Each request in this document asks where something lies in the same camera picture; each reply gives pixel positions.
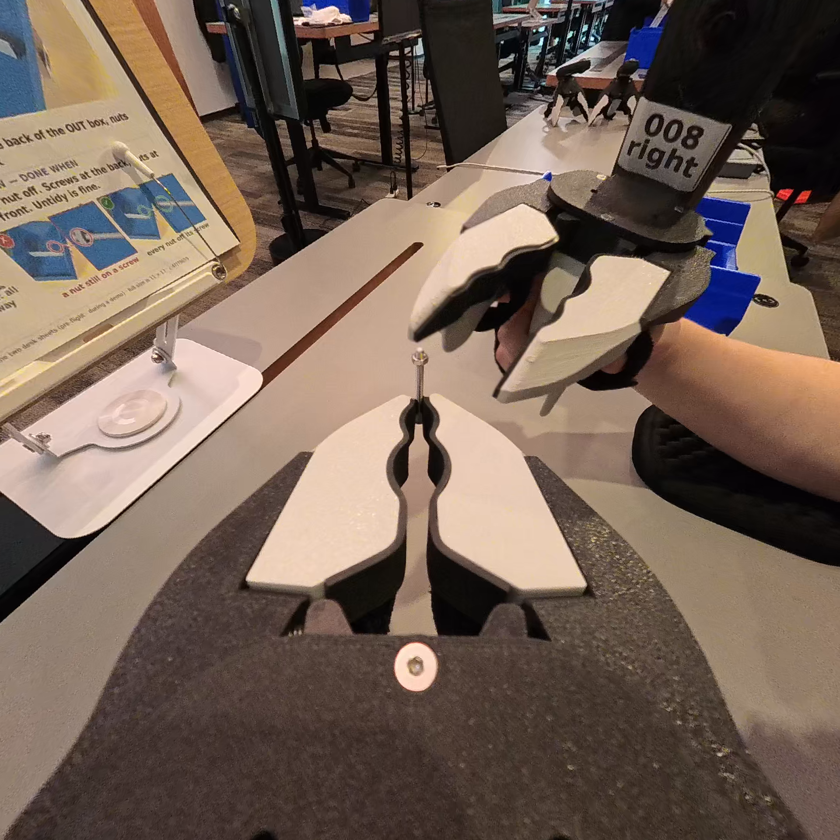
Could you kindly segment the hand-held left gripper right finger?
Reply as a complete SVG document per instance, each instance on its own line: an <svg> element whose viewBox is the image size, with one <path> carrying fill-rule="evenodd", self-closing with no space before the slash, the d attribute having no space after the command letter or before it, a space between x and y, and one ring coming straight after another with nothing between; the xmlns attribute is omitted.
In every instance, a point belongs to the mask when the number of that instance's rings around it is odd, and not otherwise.
<svg viewBox="0 0 840 840"><path fill-rule="evenodd" d="M578 597L587 582L525 455L446 397L423 400L434 484L426 566L439 635L478 635L499 605Z"/></svg>

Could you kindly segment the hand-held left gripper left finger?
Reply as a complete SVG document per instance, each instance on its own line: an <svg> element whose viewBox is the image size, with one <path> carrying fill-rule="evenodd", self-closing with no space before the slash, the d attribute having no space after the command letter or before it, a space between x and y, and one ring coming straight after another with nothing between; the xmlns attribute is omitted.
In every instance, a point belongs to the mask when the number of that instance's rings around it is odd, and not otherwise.
<svg viewBox="0 0 840 840"><path fill-rule="evenodd" d="M357 632L387 632L406 571L403 485L415 400L399 395L312 451L245 577L250 590L337 602Z"/></svg>

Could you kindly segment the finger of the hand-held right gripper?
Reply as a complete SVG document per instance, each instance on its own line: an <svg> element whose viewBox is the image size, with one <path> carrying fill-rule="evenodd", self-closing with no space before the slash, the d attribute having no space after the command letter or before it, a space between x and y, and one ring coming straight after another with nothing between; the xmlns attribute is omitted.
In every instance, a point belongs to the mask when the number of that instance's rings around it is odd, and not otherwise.
<svg viewBox="0 0 840 840"><path fill-rule="evenodd" d="M511 279L530 279L547 263L560 235L541 211L519 204L463 230L417 293L408 338L439 333L444 351L487 330L487 316Z"/></svg>
<svg viewBox="0 0 840 840"><path fill-rule="evenodd" d="M617 359L641 334L643 315L670 274L645 259L595 257L585 267L582 293L566 299L561 314L534 334L505 374L498 402L552 400Z"/></svg>

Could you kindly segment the blue plastic bin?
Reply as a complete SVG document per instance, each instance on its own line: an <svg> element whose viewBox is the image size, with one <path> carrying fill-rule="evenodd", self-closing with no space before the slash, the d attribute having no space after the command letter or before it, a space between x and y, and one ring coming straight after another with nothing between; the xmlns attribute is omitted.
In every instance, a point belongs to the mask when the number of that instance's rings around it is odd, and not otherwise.
<svg viewBox="0 0 840 840"><path fill-rule="evenodd" d="M547 191L548 216L560 234L559 252L584 264L598 255L648 257L658 251L648 241L636 241L602 212L587 213L581 206L593 198L606 177L575 170L553 175ZM716 333L729 335L740 324L760 284L760 277L738 266L737 246L749 217L749 202L710 193L700 199L696 214L708 235L697 242L711 252L710 281L686 311L687 318Z"/></svg>
<svg viewBox="0 0 840 840"><path fill-rule="evenodd" d="M625 61L635 61L639 70L648 70L652 66L666 19L666 16L647 18L643 27L631 30L626 45Z"/></svg>

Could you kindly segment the person's right forearm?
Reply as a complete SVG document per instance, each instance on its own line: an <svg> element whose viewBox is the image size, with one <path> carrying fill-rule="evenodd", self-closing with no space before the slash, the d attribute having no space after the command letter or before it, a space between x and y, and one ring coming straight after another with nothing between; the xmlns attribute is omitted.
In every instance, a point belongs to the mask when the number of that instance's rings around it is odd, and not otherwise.
<svg viewBox="0 0 840 840"><path fill-rule="evenodd" d="M669 356L674 416L760 473L839 499L839 365L768 350L688 322Z"/></svg>

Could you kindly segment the grey desk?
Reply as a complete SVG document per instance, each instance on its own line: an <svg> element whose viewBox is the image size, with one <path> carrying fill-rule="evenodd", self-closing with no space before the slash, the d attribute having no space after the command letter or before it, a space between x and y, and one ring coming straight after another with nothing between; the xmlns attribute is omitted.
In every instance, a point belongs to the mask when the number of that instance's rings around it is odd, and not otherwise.
<svg viewBox="0 0 840 840"><path fill-rule="evenodd" d="M2 621L2 834L65 757L119 653L176 566L293 456L408 393L406 327L418 288L457 233L445 210L419 252L220 430ZM812 838L838 838L838 568L683 511L646 488L630 447L645 401L568 390L552 413L492 398L483 333L454 353L438 338L427 388L539 457L635 549L703 649L742 737Z"/></svg>
<svg viewBox="0 0 840 840"><path fill-rule="evenodd" d="M471 166L456 166L429 187L415 192L414 202L437 202L466 213L505 186L527 182L545 172L611 173L627 130L626 120L599 122L589 128L562 119L552 127L542 114L540 108L532 111L475 153L469 159ZM767 175L740 180L719 177L708 194L751 204L738 243L738 267L761 277L759 293L781 299L792 284Z"/></svg>

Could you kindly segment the person's right hand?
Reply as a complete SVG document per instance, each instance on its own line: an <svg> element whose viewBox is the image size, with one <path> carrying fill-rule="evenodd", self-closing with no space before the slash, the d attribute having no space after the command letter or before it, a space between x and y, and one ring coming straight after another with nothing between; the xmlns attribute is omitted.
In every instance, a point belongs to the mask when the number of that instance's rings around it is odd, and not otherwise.
<svg viewBox="0 0 840 840"><path fill-rule="evenodd" d="M539 296L528 299L497 330L495 358L506 372L529 343L529 326L539 305ZM636 339L628 353L593 374L591 392L633 389L654 403L672 403L687 393L691 359L702 345L704 332L681 319L653 328Z"/></svg>

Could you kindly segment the grey power adapter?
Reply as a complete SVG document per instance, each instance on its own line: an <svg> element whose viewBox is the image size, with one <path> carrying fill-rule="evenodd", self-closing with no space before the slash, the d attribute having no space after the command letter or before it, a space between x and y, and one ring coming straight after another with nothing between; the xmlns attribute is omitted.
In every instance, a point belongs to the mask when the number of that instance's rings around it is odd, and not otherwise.
<svg viewBox="0 0 840 840"><path fill-rule="evenodd" d="M763 172L764 159L758 150L737 145L721 166L717 177L721 179L747 180Z"/></svg>

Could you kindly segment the spare black grey gripper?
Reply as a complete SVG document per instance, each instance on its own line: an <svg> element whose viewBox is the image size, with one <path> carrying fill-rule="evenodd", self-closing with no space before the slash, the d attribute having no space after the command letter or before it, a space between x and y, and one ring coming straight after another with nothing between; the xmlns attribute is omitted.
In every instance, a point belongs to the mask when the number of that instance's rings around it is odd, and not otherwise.
<svg viewBox="0 0 840 840"><path fill-rule="evenodd" d="M603 118L612 121L618 113L632 119L638 102L634 76L638 70L637 59L627 59L619 67L616 76L604 89L601 98L596 103L588 118L588 126Z"/></svg>
<svg viewBox="0 0 840 840"><path fill-rule="evenodd" d="M583 89L576 80L577 76L588 71L592 66L590 59L578 59L556 69L556 87L553 98L543 112L543 118L551 127L557 127L564 115L588 123L590 111Z"/></svg>

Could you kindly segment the black wrist rest pad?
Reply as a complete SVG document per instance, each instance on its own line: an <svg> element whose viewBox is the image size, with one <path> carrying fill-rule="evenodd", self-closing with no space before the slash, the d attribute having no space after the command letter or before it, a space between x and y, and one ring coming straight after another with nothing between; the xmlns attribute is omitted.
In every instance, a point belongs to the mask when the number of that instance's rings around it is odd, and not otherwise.
<svg viewBox="0 0 840 840"><path fill-rule="evenodd" d="M658 497L706 521L806 560L839 565L839 504L764 476L649 406L633 467Z"/></svg>

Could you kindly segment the black office chair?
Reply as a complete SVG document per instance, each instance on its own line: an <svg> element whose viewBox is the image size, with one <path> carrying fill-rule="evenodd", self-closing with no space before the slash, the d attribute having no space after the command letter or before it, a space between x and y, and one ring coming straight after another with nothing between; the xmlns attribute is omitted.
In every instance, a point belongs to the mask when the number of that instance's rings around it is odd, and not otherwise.
<svg viewBox="0 0 840 840"><path fill-rule="evenodd" d="M322 133L330 133L329 113L349 103L353 94L351 85L341 79L314 78L303 82L306 116L303 125L309 131L309 167L321 171L324 164L346 176L349 188L355 188L354 172L361 169L360 161L344 152L324 148L317 137L315 123Z"/></svg>

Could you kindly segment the round metal disc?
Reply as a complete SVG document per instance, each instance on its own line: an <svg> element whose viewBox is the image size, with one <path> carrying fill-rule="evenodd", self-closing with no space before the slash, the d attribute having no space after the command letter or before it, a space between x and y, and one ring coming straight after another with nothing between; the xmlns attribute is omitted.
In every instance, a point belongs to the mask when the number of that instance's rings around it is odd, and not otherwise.
<svg viewBox="0 0 840 840"><path fill-rule="evenodd" d="M111 438L128 438L156 425L167 407L167 399L160 392L147 388L127 392L101 410L98 429Z"/></svg>

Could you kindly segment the white tethered pen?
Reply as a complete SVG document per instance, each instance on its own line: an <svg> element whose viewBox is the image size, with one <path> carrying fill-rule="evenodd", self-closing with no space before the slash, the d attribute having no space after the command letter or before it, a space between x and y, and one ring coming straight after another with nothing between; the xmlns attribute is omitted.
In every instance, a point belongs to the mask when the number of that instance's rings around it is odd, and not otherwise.
<svg viewBox="0 0 840 840"><path fill-rule="evenodd" d="M113 141L110 150L115 162L127 165L147 180L155 181L157 179L157 175L152 169L139 156L134 154L125 143Z"/></svg>

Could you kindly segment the instruction sign board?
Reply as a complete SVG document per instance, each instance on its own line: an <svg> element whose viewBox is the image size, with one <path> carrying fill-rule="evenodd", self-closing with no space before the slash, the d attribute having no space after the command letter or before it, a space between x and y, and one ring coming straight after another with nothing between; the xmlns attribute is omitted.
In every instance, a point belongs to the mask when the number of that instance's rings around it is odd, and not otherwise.
<svg viewBox="0 0 840 840"><path fill-rule="evenodd" d="M3 421L249 267L245 199L135 2L1 2L1 237Z"/></svg>

